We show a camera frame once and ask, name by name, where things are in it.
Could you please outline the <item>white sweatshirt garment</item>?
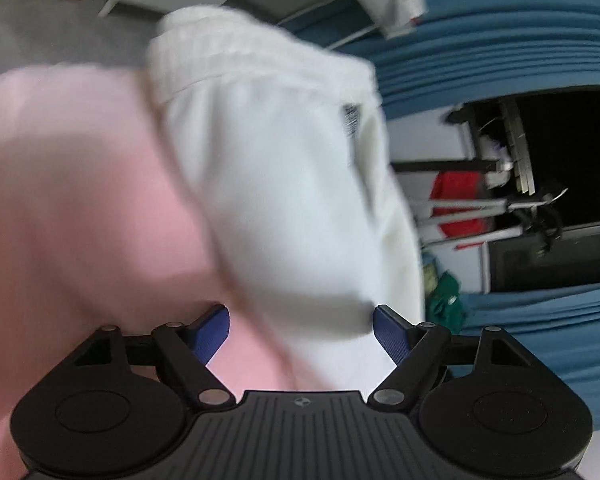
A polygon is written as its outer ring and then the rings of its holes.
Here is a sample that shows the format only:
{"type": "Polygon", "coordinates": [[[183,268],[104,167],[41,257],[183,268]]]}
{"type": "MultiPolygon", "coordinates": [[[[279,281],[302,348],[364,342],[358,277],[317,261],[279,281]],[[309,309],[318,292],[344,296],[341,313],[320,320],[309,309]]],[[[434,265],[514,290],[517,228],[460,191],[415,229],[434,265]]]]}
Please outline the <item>white sweatshirt garment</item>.
{"type": "Polygon", "coordinates": [[[190,6],[162,19],[148,68],[184,184],[291,387],[370,393],[393,369],[373,310],[424,317],[374,66],[190,6]]]}

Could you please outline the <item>dark window with frame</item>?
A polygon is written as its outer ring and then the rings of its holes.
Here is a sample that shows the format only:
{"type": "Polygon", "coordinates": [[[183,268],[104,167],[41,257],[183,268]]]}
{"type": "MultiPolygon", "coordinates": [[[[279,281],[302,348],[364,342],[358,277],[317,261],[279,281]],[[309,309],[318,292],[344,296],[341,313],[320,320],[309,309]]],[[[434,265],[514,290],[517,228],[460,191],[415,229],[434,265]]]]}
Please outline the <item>dark window with frame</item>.
{"type": "Polygon", "coordinates": [[[497,218],[524,234],[489,245],[492,292],[600,284],[600,87],[506,96],[464,107],[476,139],[513,159],[493,190],[546,205],[497,218]]]}

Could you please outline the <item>pastel tie-dye bed blanket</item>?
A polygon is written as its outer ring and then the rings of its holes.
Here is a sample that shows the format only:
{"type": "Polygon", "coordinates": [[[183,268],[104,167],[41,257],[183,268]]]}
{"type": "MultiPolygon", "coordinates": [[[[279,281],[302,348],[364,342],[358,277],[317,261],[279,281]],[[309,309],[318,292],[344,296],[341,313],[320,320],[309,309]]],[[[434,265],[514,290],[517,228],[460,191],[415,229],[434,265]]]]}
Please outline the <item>pastel tie-dye bed blanket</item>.
{"type": "Polygon", "coordinates": [[[23,475],[18,400],[106,324],[146,334],[230,308],[211,367],[234,393],[290,390],[287,353],[216,265],[164,150],[144,73],[96,65],[0,75],[0,479],[23,475]]]}

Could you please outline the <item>left blue curtain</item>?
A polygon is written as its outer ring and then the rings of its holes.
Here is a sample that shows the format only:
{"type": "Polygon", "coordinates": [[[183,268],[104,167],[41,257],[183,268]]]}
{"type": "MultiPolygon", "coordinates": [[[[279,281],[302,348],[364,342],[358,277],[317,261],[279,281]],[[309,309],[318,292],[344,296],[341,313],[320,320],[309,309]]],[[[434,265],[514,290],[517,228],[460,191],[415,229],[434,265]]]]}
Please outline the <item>left blue curtain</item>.
{"type": "Polygon", "coordinates": [[[356,0],[286,21],[298,38],[375,66],[388,118],[466,102],[600,87],[600,0],[426,0],[405,35],[387,39],[356,0]]]}

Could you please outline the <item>right blue curtain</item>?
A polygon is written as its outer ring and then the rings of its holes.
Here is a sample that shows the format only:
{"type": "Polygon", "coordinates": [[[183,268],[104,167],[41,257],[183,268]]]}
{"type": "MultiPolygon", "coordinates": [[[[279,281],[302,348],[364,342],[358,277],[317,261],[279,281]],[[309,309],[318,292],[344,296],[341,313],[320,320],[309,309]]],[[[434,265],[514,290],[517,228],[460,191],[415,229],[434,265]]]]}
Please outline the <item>right blue curtain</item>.
{"type": "Polygon", "coordinates": [[[600,284],[460,299],[465,335],[488,325],[512,334],[583,399],[600,429],[600,284]]]}

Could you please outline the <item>blue curtain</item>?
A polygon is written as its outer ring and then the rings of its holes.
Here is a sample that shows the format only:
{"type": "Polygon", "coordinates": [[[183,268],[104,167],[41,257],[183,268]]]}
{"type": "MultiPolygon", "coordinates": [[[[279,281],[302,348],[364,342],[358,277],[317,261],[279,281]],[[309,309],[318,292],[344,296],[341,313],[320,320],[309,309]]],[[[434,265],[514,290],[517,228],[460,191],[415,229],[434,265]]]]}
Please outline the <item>blue curtain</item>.
{"type": "Polygon", "coordinates": [[[465,335],[488,325],[512,334],[583,399],[600,429],[600,284],[460,299],[465,335]]]}
{"type": "Polygon", "coordinates": [[[405,35],[387,39],[356,0],[286,21],[298,38],[375,66],[388,118],[466,102],[600,87],[600,0],[426,0],[405,35]]]}

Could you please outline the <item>green garment pile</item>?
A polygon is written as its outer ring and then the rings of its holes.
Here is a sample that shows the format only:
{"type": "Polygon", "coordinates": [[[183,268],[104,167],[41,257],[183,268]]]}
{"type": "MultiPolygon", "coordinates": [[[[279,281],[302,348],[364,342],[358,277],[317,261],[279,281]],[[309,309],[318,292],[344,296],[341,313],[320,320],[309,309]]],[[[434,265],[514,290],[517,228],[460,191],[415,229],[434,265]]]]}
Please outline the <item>green garment pile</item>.
{"type": "Polygon", "coordinates": [[[439,272],[437,263],[430,261],[422,268],[425,289],[426,321],[459,334],[467,313],[460,300],[460,282],[448,271],[439,272]]]}

